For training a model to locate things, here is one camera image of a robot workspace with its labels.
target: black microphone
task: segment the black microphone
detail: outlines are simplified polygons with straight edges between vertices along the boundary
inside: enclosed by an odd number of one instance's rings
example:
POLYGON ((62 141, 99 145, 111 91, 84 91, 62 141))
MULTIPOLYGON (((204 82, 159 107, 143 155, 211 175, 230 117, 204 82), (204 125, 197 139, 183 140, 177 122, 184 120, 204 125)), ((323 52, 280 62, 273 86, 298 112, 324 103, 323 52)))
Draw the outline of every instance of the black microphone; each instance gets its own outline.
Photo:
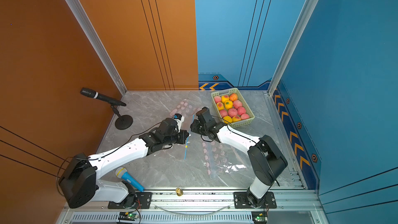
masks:
POLYGON ((124 103, 120 100, 114 99, 112 97, 100 94, 97 91, 94 91, 90 88, 83 87, 82 90, 80 90, 80 94, 87 96, 89 98, 99 99, 101 101, 108 102, 109 104, 114 105, 114 106, 123 106, 123 107, 126 106, 126 103, 124 103))

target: orange wall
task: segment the orange wall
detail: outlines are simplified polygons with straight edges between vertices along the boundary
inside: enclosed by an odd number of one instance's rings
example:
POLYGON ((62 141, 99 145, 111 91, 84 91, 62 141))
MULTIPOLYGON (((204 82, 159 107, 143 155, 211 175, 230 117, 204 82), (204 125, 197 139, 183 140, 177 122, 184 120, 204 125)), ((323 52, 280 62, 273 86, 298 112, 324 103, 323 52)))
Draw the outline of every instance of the orange wall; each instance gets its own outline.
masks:
MULTIPOLYGON (((79 91, 121 95, 65 0, 0 0, 0 8, 0 126, 61 157, 94 153, 112 111, 79 91)), ((3 129, 0 140, 62 162, 3 129)), ((57 173, 56 166, 3 142, 0 154, 57 173)), ((54 223, 65 204, 55 177, 4 157, 0 163, 1 222, 54 223)))
POLYGON ((80 2, 128 90, 197 89, 195 0, 80 2))

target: blue wall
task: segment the blue wall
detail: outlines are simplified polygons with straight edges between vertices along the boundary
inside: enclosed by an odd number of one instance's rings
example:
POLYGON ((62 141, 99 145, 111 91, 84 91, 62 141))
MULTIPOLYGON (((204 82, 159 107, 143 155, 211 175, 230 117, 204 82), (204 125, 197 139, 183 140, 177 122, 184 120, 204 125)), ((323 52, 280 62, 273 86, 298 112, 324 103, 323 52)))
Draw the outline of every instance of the blue wall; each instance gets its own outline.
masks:
POLYGON ((396 170, 345 187, 398 166, 397 31, 397 0, 319 0, 282 77, 322 161, 332 224, 397 221, 396 202, 361 208, 397 200, 397 186, 352 197, 395 185, 396 170))
POLYGON ((195 0, 199 73, 221 74, 234 86, 269 80, 304 2, 195 0))

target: plastic basket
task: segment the plastic basket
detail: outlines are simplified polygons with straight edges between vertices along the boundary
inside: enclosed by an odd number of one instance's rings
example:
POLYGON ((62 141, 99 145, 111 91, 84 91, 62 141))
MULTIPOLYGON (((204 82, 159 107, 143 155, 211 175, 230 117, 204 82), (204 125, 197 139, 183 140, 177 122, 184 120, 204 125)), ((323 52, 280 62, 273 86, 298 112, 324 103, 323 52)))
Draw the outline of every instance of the plastic basket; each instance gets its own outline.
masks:
POLYGON ((248 104, 246 103, 246 100, 243 98, 242 94, 239 92, 239 89, 237 89, 236 87, 211 93, 213 107, 216 109, 217 116, 221 118, 220 112, 218 111, 218 108, 216 106, 216 102, 214 102, 214 97, 217 96, 217 95, 219 95, 219 96, 223 96, 223 95, 226 95, 226 94, 227 95, 231 95, 232 93, 236 93, 238 95, 238 100, 240 100, 242 102, 243 106, 246 109, 246 113, 249 114, 250 118, 242 120, 242 121, 238 121, 238 122, 235 122, 235 123, 231 123, 231 124, 229 124, 230 127, 235 128, 235 127, 244 126, 246 124, 250 124, 251 121, 254 119, 254 114, 251 111, 251 109, 248 106, 248 104))

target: robotic arm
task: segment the robotic arm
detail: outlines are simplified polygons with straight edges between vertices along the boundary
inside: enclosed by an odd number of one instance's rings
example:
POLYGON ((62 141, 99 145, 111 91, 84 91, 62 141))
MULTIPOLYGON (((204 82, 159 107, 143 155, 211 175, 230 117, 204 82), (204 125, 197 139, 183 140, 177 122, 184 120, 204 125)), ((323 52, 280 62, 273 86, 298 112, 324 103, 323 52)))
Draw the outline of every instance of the robotic arm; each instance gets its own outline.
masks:
POLYGON ((89 157, 83 153, 74 156, 58 180, 69 207, 81 207, 89 201, 110 201, 131 207, 136 201, 133 187, 127 182, 109 182, 101 180, 101 177, 125 163, 173 144, 185 144, 189 134, 181 130, 183 121, 184 117, 176 114, 121 147, 89 157))
POLYGON ((247 152, 256 178, 248 188, 248 201, 253 208, 262 205, 266 192, 276 178, 287 167, 287 161, 271 137, 254 137, 216 122, 207 107, 196 113, 197 120, 191 125, 192 132, 207 136, 211 140, 229 144, 247 152))

